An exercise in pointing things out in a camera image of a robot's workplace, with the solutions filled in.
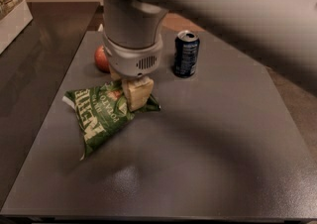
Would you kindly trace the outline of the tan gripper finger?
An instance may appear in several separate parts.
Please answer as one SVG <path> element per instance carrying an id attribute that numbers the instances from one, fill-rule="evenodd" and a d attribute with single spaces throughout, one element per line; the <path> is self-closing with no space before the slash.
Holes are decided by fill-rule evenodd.
<path id="1" fill-rule="evenodd" d="M 154 81 L 148 76 L 133 80 L 123 79 L 122 88 L 129 110 L 136 111 L 147 103 L 154 88 Z"/>
<path id="2" fill-rule="evenodd" d="M 121 79 L 121 75 L 112 66 L 109 66 L 109 71 L 110 71 L 111 78 L 113 80 Z"/>

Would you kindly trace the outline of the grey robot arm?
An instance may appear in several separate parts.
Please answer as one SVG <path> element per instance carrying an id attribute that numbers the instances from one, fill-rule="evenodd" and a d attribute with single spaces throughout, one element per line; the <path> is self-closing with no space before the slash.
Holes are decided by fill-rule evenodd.
<path id="1" fill-rule="evenodd" d="M 104 43 L 124 77 L 160 49 L 169 11 L 192 21 L 295 84 L 317 88 L 317 0 L 104 0 Z"/>

